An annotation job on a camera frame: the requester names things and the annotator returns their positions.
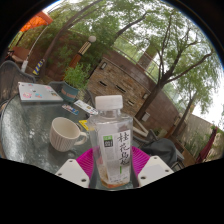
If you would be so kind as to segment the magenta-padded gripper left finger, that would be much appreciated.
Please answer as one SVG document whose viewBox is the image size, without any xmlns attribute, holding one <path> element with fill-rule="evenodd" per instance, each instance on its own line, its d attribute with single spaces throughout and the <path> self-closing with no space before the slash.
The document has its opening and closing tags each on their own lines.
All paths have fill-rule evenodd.
<svg viewBox="0 0 224 224">
<path fill-rule="evenodd" d="M 68 159 L 56 175 L 83 188 L 95 188 L 97 172 L 94 168 L 93 150 L 87 150 L 77 159 Z"/>
</svg>

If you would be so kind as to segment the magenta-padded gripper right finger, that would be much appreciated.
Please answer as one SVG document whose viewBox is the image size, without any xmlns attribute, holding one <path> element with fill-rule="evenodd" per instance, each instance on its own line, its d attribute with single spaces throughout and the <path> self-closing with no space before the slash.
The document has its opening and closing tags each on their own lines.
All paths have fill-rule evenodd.
<svg viewBox="0 0 224 224">
<path fill-rule="evenodd" d="M 149 156 L 132 147 L 132 184 L 143 187 L 173 173 L 173 170 L 159 157 Z"/>
</svg>

